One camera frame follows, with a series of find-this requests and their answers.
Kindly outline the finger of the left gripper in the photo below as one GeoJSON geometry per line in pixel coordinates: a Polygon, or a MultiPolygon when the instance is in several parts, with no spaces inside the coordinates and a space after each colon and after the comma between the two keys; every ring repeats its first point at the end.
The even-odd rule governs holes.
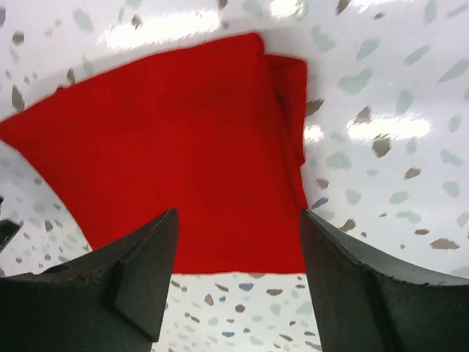
{"type": "Polygon", "coordinates": [[[4,197],[1,196],[1,221],[0,221],[0,252],[3,252],[9,242],[15,237],[21,228],[21,223],[3,213],[4,197]]]}

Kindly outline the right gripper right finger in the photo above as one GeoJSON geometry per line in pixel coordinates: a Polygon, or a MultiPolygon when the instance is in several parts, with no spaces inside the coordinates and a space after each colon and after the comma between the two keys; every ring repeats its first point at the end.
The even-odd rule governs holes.
{"type": "Polygon", "coordinates": [[[467,351],[468,280],[400,260],[300,214],[300,241],[324,351],[467,351]]]}

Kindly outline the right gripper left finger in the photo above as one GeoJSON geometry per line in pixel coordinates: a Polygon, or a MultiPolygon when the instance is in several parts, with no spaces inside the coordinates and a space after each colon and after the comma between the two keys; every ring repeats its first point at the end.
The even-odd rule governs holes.
{"type": "Polygon", "coordinates": [[[168,210],[40,274],[1,279],[3,351],[149,351],[160,336],[179,219],[168,210]]]}

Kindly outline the red t shirt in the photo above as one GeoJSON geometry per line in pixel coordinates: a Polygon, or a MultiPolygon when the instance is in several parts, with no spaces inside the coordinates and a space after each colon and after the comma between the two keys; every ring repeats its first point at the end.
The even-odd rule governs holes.
{"type": "Polygon", "coordinates": [[[166,210],[178,274],[304,270],[307,64],[255,33],[156,54],[58,89],[1,123],[92,248],[166,210]]]}

